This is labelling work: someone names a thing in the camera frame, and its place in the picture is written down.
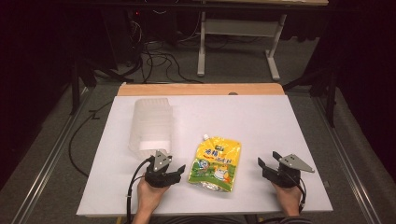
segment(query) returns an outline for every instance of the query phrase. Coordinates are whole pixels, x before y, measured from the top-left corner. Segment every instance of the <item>table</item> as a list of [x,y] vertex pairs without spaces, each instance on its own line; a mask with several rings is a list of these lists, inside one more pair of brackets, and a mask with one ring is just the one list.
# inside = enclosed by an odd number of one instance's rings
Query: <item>table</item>
[[[127,188],[141,163],[128,149],[134,102],[158,97],[168,98],[174,109],[173,161],[168,172],[183,164],[186,164],[186,172],[180,183],[166,192],[154,215],[279,211],[275,191],[271,183],[262,178],[262,169],[257,164],[260,157],[268,166],[276,168],[278,163],[272,158],[273,150],[282,156],[295,153],[317,170],[289,99],[278,84],[122,85],[108,116],[78,215],[125,216]],[[242,144],[231,193],[201,189],[187,182],[195,150],[205,133]],[[308,191],[304,210],[332,211],[318,172],[302,172],[302,179]],[[133,213],[137,205],[136,186],[133,186]]]
[[[247,3],[247,4],[280,4],[280,5],[303,5],[303,6],[327,6],[327,0],[206,0],[215,3]],[[280,80],[276,68],[274,54],[276,46],[282,34],[287,15],[282,14],[278,21],[240,21],[240,20],[218,20],[207,19],[206,13],[201,13],[201,42],[198,54],[198,77],[205,75],[205,35],[247,35],[247,36],[269,36],[273,38],[270,49],[265,50],[265,57],[274,81]]]

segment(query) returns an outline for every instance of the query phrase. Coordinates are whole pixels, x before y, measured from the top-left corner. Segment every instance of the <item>yellow packaging bag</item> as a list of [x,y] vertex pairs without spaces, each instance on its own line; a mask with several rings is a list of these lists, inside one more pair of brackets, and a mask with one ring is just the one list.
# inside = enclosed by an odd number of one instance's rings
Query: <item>yellow packaging bag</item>
[[189,182],[204,188],[231,192],[241,144],[231,139],[204,135],[196,151]]

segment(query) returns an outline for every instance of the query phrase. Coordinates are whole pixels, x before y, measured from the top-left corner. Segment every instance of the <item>clear plastic bin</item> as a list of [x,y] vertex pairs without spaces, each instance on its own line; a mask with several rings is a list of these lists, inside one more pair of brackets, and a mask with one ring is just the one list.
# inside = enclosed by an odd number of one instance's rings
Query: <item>clear plastic bin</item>
[[172,145],[173,110],[167,98],[140,99],[134,103],[129,149],[137,159],[168,155]]

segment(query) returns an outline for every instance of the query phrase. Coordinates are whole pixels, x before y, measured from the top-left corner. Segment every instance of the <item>white tabletop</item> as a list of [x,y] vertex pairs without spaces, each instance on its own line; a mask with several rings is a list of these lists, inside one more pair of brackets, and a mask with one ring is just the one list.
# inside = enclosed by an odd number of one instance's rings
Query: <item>white tabletop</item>
[[[186,164],[180,183],[172,186],[155,210],[157,215],[257,214],[280,211],[271,183],[262,177],[257,158],[277,168],[272,157],[296,154],[314,174],[302,172],[307,188],[305,211],[332,211],[329,197],[286,95],[117,96],[92,165],[77,214],[118,217],[126,214],[126,193],[137,166],[128,148],[134,102],[166,97],[173,107],[173,161],[168,172]],[[215,192],[188,183],[196,148],[203,135],[220,136],[242,145],[233,191]],[[144,166],[139,175],[146,170]],[[137,183],[132,211],[136,211]]]

